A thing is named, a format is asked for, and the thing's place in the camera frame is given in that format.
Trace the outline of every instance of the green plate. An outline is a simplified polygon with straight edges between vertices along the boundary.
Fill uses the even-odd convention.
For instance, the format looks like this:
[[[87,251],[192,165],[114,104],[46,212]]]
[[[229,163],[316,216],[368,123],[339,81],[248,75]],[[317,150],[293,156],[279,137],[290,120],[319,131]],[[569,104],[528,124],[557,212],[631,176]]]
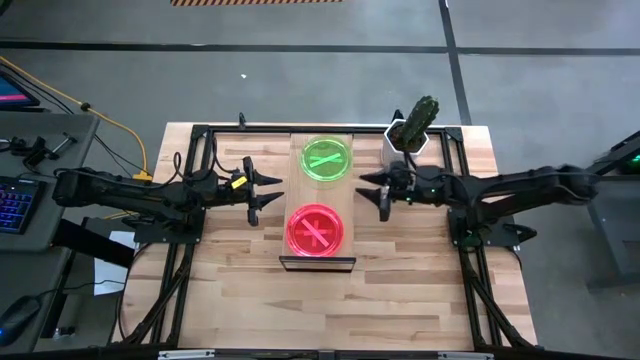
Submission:
[[[336,181],[351,168],[351,150],[334,137],[317,137],[302,150],[300,166],[314,180]]]

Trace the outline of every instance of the computer monitor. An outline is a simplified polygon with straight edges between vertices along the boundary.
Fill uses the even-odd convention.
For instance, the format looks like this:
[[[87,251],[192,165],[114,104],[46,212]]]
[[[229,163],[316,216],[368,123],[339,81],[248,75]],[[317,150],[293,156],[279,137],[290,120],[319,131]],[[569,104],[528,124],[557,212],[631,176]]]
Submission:
[[[0,110],[38,106],[40,101],[11,77],[0,72]]]

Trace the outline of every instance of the monitor screen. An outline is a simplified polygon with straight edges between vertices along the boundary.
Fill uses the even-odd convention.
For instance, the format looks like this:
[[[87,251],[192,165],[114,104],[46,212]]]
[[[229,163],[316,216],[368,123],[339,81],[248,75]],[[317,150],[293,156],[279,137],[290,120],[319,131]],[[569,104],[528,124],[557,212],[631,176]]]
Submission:
[[[38,105],[37,101],[20,85],[0,76],[0,107],[20,107]]]

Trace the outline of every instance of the cactus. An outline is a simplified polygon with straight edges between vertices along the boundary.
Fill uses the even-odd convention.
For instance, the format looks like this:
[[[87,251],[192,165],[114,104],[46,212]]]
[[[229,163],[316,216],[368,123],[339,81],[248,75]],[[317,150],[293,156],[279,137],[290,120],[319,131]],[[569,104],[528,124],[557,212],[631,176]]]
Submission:
[[[411,114],[400,130],[401,147],[410,149],[420,141],[422,134],[436,119],[440,111],[438,101],[431,96],[423,96],[418,100],[416,106],[411,110]]]

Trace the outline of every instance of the red plate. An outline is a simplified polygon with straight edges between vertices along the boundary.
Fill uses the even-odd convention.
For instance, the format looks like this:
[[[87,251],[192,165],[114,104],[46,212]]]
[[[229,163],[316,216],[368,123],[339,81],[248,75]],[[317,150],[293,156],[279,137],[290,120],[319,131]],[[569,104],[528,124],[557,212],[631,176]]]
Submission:
[[[299,208],[287,223],[287,244],[298,256],[333,256],[343,236],[340,216],[323,204]]]

